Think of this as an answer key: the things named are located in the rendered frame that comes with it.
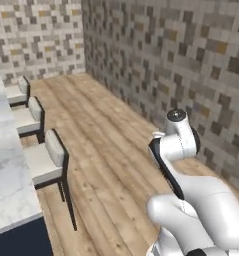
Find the marble dining counter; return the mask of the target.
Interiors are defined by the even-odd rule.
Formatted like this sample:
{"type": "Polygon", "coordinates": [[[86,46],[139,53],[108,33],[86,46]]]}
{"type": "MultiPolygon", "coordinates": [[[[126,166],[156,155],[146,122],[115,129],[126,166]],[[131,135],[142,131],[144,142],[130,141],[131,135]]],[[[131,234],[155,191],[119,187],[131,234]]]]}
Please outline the marble dining counter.
{"type": "Polygon", "coordinates": [[[0,256],[54,256],[1,73],[0,256]]]}

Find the white cushioned bar stool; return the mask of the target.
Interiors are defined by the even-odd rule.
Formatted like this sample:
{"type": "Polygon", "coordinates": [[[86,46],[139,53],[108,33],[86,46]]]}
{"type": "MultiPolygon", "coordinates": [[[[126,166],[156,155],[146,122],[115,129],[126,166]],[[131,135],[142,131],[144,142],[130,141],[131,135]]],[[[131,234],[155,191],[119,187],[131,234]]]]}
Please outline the white cushioned bar stool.
{"type": "Polygon", "coordinates": [[[12,111],[20,138],[35,135],[39,143],[44,142],[45,110],[36,96],[28,100],[28,107],[12,111]]]}
{"type": "Polygon", "coordinates": [[[7,86],[5,93],[11,107],[28,105],[31,86],[26,76],[21,75],[15,85],[7,86]]]}
{"type": "Polygon", "coordinates": [[[67,180],[69,153],[55,129],[45,133],[43,143],[23,149],[36,190],[57,184],[63,202],[67,203],[73,229],[77,230],[74,208],[67,180]]]}

